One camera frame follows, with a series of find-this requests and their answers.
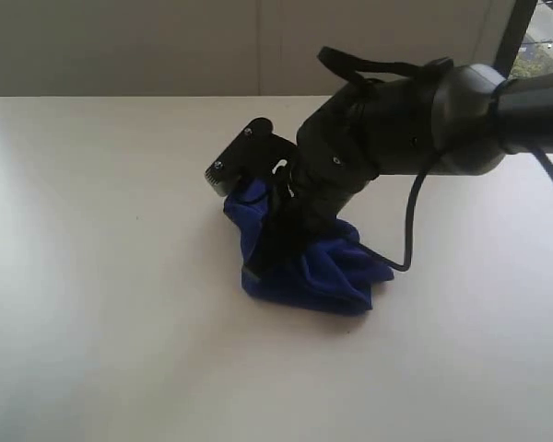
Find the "crumpled cloth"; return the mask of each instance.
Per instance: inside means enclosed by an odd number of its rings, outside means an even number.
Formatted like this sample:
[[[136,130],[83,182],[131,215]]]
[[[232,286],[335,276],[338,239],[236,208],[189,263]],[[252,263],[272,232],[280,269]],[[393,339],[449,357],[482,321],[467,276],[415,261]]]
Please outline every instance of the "crumpled cloth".
[[[254,180],[246,188],[236,188],[224,203],[224,213],[240,228],[244,261],[258,240],[268,201],[263,198],[252,205],[241,201],[252,201],[265,190],[262,181]],[[348,222],[337,219],[336,227],[343,235],[359,240],[359,232]],[[358,315],[372,309],[371,286],[392,279],[394,273],[386,264],[343,238],[328,238],[309,245],[301,256],[277,265],[260,281],[242,272],[241,286],[251,297],[279,304]]]

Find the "blue cloth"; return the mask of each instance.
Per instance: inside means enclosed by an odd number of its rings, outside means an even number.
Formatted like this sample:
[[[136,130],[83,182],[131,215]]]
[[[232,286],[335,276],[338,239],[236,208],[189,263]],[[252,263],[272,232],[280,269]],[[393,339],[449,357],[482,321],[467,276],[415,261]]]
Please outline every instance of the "blue cloth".
[[[240,228],[241,254],[244,261],[253,252],[268,210],[267,198],[245,205],[238,199],[251,201],[265,192],[262,181],[255,180],[246,189],[237,189],[226,198],[225,214]],[[337,226],[353,239],[359,232],[346,221]],[[373,283],[394,279],[391,268],[342,238],[329,238],[313,243],[306,251],[288,262],[279,264],[260,281],[242,272],[241,286],[251,296],[290,306],[327,311],[342,315],[358,315],[372,309]]]

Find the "white wall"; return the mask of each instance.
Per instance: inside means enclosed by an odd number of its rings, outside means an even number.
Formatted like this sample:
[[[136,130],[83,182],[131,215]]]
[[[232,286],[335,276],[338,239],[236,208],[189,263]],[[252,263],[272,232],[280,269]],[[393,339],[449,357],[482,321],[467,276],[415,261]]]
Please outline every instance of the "white wall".
[[[513,0],[0,0],[0,95],[326,94],[333,45],[491,63]]]

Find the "white table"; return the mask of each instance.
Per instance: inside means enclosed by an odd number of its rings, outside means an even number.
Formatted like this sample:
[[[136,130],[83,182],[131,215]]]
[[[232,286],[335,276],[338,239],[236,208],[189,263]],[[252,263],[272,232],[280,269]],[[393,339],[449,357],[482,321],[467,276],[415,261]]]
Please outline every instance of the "white table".
[[[338,318],[248,298],[203,179],[323,98],[0,99],[0,442],[553,441],[553,186],[433,177],[413,269]],[[399,258],[412,177],[343,212]]]

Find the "robotic arm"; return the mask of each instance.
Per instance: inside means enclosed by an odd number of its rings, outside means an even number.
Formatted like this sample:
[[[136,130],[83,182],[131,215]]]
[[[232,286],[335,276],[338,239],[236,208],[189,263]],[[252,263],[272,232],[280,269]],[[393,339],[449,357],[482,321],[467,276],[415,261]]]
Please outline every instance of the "robotic arm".
[[[207,169],[225,195],[264,180],[269,212],[244,269],[255,277],[301,253],[309,243],[340,235],[334,220],[380,175],[417,175],[406,213],[401,264],[358,244],[399,271],[409,268],[418,192],[426,175],[480,175],[508,154],[530,152],[553,180],[553,74],[506,80],[483,64],[454,67],[383,64],[323,48],[318,58],[348,82],[299,128],[297,145],[255,119]],[[360,73],[405,78],[384,83]],[[243,202],[253,204],[257,201]]]

